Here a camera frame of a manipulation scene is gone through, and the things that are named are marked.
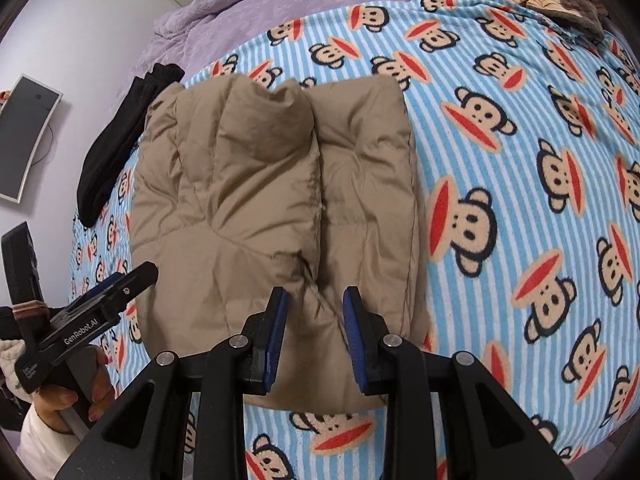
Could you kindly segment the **person's left hand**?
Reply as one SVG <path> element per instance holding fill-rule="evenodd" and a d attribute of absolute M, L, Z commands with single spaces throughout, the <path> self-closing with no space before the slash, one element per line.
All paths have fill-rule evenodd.
<path fill-rule="evenodd" d="M 107 364 L 100 347 L 80 350 L 36 390 L 38 417 L 56 432 L 84 438 L 115 401 Z"/>

